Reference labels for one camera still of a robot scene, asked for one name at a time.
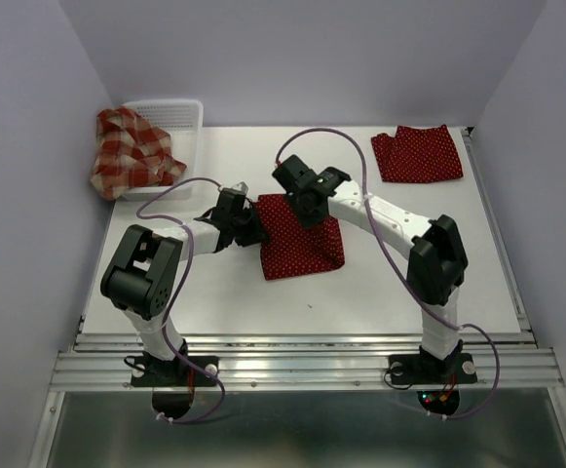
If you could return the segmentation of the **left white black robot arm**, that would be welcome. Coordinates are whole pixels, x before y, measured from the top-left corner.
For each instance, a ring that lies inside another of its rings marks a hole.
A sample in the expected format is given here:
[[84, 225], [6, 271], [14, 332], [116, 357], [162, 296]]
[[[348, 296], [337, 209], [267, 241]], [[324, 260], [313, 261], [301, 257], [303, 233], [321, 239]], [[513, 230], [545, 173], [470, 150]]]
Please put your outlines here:
[[216, 204], [203, 215], [164, 236], [134, 224], [124, 233], [100, 283], [101, 294], [124, 312], [139, 333], [154, 373], [165, 383], [180, 382], [187, 372], [187, 345], [176, 331], [170, 310], [185, 281], [175, 283], [179, 263], [189, 270], [194, 257], [216, 254], [233, 243], [261, 244], [269, 236], [242, 185], [222, 188]]

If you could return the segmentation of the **red polka dot skirt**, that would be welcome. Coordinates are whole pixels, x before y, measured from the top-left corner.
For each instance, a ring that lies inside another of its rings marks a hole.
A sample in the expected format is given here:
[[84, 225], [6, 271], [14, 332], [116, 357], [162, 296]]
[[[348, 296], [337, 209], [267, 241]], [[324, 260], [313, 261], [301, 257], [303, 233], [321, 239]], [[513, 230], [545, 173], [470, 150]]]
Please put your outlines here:
[[344, 266], [344, 244], [337, 219], [329, 216], [318, 226], [305, 229], [283, 194], [260, 195], [255, 208], [269, 236], [260, 250], [266, 281], [326, 273]]
[[398, 126], [394, 136], [381, 133], [370, 141], [384, 182], [429, 184], [464, 176], [446, 125], [427, 129]]

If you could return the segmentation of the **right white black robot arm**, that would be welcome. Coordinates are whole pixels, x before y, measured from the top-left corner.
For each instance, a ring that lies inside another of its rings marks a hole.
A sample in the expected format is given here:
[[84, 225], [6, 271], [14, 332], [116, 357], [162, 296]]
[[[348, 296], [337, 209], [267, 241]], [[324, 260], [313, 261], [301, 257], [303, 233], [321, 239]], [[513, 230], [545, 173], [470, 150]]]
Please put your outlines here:
[[393, 248], [407, 261], [406, 272], [396, 273], [423, 312], [420, 372], [441, 380], [453, 371], [457, 300], [469, 265], [455, 220], [411, 213], [369, 193], [364, 182], [333, 167], [318, 174], [295, 155], [278, 164], [273, 178], [302, 227], [343, 220], [373, 234], [384, 254]]

